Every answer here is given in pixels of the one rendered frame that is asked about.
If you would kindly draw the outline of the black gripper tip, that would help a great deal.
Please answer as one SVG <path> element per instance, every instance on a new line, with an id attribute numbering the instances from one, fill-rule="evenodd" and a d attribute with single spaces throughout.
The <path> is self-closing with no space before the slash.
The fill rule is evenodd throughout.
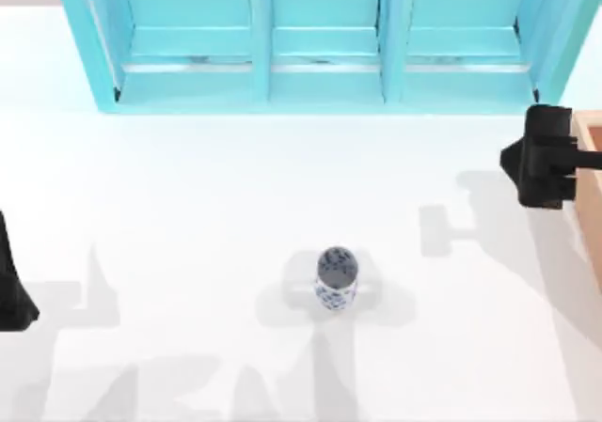
<path id="1" fill-rule="evenodd" d="M 0 332 L 25 331 L 39 316 L 40 310 L 17 273 L 6 220 L 0 211 Z"/>

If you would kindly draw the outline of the blue and white patterned cup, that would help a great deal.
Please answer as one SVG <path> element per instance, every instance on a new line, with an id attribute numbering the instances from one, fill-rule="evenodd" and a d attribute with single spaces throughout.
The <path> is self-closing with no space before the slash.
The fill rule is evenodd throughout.
<path id="1" fill-rule="evenodd" d="M 359 265 L 342 246 L 329 247 L 319 256 L 314 290 L 321 304 L 332 311 L 350 306 L 356 297 Z"/>

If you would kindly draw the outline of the light blue rack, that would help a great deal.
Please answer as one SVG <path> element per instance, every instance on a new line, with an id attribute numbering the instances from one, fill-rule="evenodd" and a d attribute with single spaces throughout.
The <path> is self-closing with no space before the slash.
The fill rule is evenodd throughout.
<path id="1" fill-rule="evenodd" d="M 557 104 L 602 0 L 61 0 L 114 114 L 491 114 Z"/>

